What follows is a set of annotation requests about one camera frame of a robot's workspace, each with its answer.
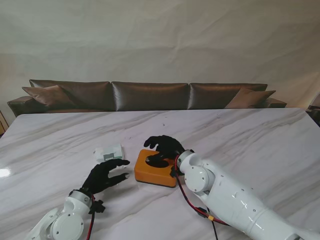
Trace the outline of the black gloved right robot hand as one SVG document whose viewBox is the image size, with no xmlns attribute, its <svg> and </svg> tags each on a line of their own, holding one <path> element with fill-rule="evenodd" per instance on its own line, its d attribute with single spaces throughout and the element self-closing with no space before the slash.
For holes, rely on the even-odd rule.
<svg viewBox="0 0 320 240">
<path fill-rule="evenodd" d="M 158 164 L 166 164 L 166 159 L 175 160 L 177 156 L 186 151 L 178 140 L 167 135 L 151 136 L 143 146 L 150 149 L 155 148 L 157 152 L 146 159 L 146 163 L 153 167 Z"/>
</svg>

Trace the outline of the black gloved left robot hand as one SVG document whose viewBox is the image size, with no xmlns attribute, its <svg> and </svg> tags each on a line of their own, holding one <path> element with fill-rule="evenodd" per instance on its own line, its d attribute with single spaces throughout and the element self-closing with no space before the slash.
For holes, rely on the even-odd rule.
<svg viewBox="0 0 320 240">
<path fill-rule="evenodd" d="M 89 173 L 82 187 L 79 189 L 82 193 L 91 197 L 107 188 L 113 187 L 129 177 L 129 173 L 122 173 L 113 177 L 109 177 L 111 170 L 117 167 L 127 166 L 130 161 L 125 159 L 111 159 L 97 164 Z"/>
</svg>

